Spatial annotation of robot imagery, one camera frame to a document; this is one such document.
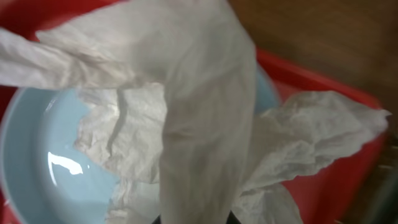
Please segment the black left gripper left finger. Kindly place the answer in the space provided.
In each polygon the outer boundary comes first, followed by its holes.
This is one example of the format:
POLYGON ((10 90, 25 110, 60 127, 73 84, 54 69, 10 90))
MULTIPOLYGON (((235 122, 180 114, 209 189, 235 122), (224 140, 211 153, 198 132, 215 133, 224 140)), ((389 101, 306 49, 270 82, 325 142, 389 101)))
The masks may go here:
POLYGON ((152 224, 161 224, 160 215, 152 222, 152 224))

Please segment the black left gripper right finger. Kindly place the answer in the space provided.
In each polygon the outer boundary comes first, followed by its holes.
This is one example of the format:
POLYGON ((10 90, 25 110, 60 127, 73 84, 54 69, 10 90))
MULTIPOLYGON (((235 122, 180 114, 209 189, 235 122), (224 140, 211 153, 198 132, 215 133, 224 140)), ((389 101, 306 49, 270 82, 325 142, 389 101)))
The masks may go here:
POLYGON ((241 224, 241 222, 238 220, 236 215, 232 211, 230 211, 226 224, 241 224))

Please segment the white paper napkin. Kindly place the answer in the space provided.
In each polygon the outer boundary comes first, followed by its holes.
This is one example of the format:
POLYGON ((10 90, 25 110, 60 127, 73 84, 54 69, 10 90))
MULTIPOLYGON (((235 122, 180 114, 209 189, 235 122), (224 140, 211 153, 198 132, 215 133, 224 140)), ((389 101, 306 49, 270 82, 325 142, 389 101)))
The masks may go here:
POLYGON ((121 1, 34 41, 2 28, 1 84, 88 108, 74 148, 118 178, 103 223, 301 223, 284 182, 388 127, 335 91, 281 103, 227 1, 121 1))

